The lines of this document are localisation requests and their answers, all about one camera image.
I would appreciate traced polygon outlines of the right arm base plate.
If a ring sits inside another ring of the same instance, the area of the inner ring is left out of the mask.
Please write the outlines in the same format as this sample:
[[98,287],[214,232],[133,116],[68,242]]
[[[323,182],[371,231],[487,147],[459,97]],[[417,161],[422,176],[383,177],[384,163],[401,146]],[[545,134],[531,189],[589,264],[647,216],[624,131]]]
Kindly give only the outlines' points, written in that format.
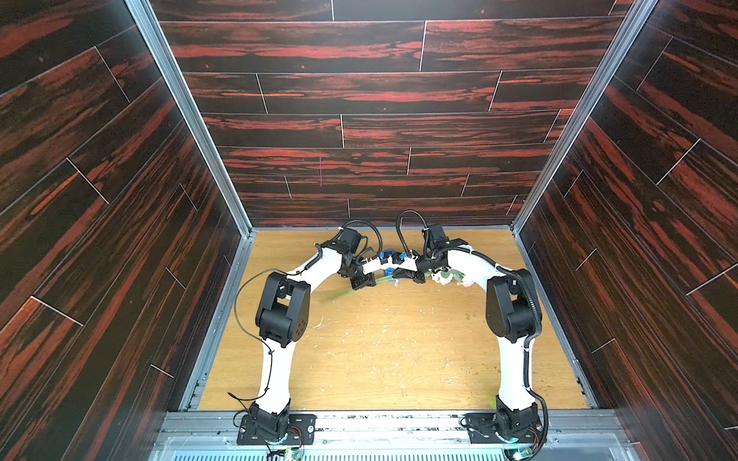
[[467,413],[459,422],[472,444],[536,444],[543,440],[547,428],[528,410]]

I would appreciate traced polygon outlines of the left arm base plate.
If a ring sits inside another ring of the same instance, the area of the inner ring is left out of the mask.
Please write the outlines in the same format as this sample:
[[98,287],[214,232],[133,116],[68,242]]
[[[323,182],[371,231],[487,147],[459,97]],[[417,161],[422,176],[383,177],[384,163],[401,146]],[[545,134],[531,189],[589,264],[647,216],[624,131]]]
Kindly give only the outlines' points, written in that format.
[[310,446],[314,442],[317,416],[286,413],[264,418],[244,416],[238,429],[238,446]]

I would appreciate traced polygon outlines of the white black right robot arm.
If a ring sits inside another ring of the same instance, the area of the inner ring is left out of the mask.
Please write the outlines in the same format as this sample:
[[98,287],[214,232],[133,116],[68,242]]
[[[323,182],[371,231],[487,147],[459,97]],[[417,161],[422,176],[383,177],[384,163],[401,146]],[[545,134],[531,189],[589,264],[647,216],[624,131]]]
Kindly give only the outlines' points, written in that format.
[[501,381],[493,428],[507,443],[542,444],[548,433],[548,411],[532,389],[532,349],[542,334],[542,309],[532,275],[513,270],[474,250],[461,239],[451,240],[442,226],[423,230],[424,250],[419,270],[457,271],[463,280],[485,292],[485,320],[497,337]]

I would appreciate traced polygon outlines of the artificial flower bouquet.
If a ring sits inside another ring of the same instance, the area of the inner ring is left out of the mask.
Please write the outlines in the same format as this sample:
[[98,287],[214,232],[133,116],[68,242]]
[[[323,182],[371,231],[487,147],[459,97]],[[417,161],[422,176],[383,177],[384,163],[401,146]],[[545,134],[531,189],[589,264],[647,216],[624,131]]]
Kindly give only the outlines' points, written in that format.
[[[427,271],[423,274],[423,278],[421,280],[412,280],[405,277],[394,276],[392,270],[386,270],[384,276],[376,279],[376,285],[373,286],[373,288],[388,288],[390,286],[395,288],[404,288],[424,284],[438,284],[440,286],[446,286],[452,282],[466,287],[474,284],[474,282],[467,278],[463,272],[455,269]],[[359,294],[359,290],[353,290],[351,287],[334,288],[318,293],[317,297],[319,301],[334,303],[338,300],[345,299],[356,294]]]

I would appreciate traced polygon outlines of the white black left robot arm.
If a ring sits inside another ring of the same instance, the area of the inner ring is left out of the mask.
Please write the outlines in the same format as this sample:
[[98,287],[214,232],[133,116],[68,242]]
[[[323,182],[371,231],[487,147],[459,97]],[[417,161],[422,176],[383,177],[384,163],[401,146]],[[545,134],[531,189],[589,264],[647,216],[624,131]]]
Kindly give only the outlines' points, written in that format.
[[377,284],[363,272],[362,235],[346,222],[331,239],[317,246],[308,262],[286,273],[272,272],[259,301],[256,325],[263,340],[263,377],[257,399],[244,419],[272,441],[288,432],[289,377],[296,343],[309,324],[311,293],[334,274],[348,278],[353,290]]

